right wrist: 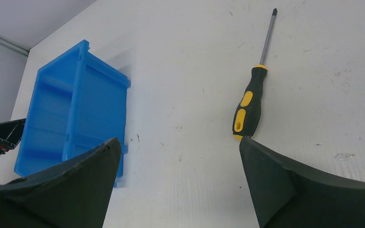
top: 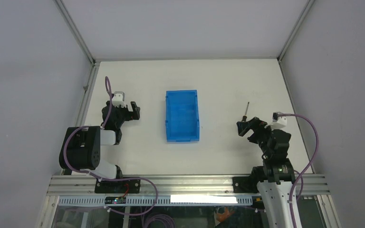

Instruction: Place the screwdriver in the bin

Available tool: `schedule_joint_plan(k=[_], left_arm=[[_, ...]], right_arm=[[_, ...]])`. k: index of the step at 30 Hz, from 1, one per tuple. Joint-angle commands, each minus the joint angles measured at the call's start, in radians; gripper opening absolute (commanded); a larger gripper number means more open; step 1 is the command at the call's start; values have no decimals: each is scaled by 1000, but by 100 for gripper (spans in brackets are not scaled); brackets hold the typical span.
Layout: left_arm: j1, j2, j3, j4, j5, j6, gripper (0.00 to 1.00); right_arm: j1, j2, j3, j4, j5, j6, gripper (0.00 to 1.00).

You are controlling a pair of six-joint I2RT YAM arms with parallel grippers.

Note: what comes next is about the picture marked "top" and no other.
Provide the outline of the black screwdriver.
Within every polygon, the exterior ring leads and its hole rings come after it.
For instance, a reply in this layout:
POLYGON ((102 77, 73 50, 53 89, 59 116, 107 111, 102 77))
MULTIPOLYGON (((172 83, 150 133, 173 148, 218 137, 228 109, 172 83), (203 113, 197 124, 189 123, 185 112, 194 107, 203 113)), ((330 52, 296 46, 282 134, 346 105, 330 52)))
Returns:
POLYGON ((242 119, 241 119, 241 121, 242 122, 246 122, 247 121, 247 113, 248 113, 248 109, 249 109, 249 102, 247 102, 247 104, 246 104, 246 109, 245 109, 245 112, 244 112, 244 115, 242 116, 242 119))

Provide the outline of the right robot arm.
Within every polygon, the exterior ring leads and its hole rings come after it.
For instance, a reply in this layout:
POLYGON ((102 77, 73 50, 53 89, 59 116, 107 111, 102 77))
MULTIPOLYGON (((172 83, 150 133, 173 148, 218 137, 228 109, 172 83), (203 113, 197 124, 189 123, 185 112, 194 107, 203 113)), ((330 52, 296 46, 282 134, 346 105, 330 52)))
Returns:
POLYGON ((249 176, 233 177, 234 193, 259 193, 271 227, 301 227, 295 171, 288 158, 291 134, 279 129, 284 126, 279 120, 268 124, 257 117, 247 120, 243 116, 236 125, 241 137, 253 132, 247 139, 261 149, 263 165, 253 167, 249 176))

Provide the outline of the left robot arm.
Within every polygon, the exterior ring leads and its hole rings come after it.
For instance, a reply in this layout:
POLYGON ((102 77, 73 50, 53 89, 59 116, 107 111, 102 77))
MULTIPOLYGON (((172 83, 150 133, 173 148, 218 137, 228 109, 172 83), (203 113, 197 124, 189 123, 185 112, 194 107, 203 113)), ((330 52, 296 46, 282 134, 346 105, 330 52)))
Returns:
POLYGON ((106 187, 112 193, 120 192, 124 187, 122 171, 101 157, 101 147, 119 145, 124 122, 140 119, 140 107, 134 101, 130 106, 132 110, 127 105, 114 106, 107 101, 101 110, 100 126, 67 128, 58 159, 60 167, 92 175, 99 181, 106 180, 106 187))

